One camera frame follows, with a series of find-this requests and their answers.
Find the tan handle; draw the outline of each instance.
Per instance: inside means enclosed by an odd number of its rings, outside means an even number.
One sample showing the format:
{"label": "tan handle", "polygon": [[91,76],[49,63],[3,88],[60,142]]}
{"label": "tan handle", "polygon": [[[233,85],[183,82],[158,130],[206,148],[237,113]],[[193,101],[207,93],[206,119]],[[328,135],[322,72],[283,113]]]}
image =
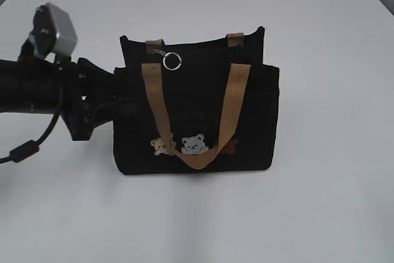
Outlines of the tan handle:
{"label": "tan handle", "polygon": [[162,49],[165,46],[164,40],[148,40],[146,41],[147,44],[147,53],[152,54],[155,49]]}
{"label": "tan handle", "polygon": [[244,33],[229,33],[227,37],[227,46],[244,46],[245,36]]}
{"label": "tan handle", "polygon": [[250,69],[251,66],[246,64],[232,63],[231,65],[223,99],[218,145],[199,155],[187,155],[176,150],[176,144],[171,139],[170,121],[163,94],[161,64],[142,64],[142,76],[145,82],[145,90],[150,108],[155,117],[159,134],[165,146],[172,154],[178,156],[193,169],[205,168],[216,158],[221,149],[223,149],[235,133]]}

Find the white background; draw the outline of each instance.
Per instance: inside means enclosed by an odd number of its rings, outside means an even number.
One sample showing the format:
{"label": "white background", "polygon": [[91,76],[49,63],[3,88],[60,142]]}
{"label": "white background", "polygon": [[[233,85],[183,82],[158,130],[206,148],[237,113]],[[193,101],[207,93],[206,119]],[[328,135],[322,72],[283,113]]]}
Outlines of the white background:
{"label": "white background", "polygon": [[[0,166],[1,262],[393,262],[394,19],[378,0],[7,0],[0,57],[15,60],[35,7],[69,12],[73,59],[113,71],[118,38],[168,44],[267,27],[281,69],[264,172],[123,176],[112,126]],[[1,115],[0,152],[46,115]]]}

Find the black cable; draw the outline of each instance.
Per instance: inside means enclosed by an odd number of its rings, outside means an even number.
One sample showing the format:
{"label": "black cable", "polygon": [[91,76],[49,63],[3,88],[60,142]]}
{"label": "black cable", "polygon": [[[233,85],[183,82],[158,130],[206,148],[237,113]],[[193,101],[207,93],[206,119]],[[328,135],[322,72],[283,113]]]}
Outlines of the black cable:
{"label": "black cable", "polygon": [[36,141],[37,145],[41,145],[47,138],[48,136],[51,134],[51,132],[54,130],[54,127],[57,123],[57,120],[59,119],[60,113],[62,112],[62,105],[63,105],[63,84],[59,78],[59,97],[57,100],[57,107],[56,107],[56,111],[52,117],[52,119],[50,120],[50,123],[48,125],[48,127],[46,128],[46,130],[42,133],[41,137],[38,138],[38,140]]}
{"label": "black cable", "polygon": [[1,163],[8,163],[9,161],[11,161],[11,157],[9,157],[9,156],[0,158],[0,164]]}
{"label": "black cable", "polygon": [[60,73],[58,77],[59,77],[59,96],[57,101],[57,108],[52,119],[50,120],[48,127],[42,133],[41,137],[38,138],[37,141],[33,141],[33,140],[27,141],[21,146],[18,146],[17,148],[11,150],[9,156],[0,158],[0,164],[7,163],[9,161],[19,163],[20,161],[28,158],[29,156],[37,153],[39,151],[39,146],[48,138],[48,136],[54,130],[54,127],[60,117],[60,113],[62,112],[63,99],[64,99],[63,82],[60,77]]}

